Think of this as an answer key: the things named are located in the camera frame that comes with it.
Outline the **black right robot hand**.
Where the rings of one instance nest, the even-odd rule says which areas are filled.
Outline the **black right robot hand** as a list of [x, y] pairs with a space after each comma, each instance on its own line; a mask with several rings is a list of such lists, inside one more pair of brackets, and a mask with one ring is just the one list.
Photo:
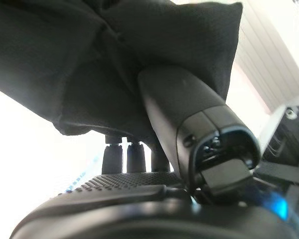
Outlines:
[[50, 199], [13, 239], [295, 239], [280, 197], [252, 175], [259, 144], [224, 100], [187, 70], [138, 76], [150, 123], [181, 187], [115, 183]]

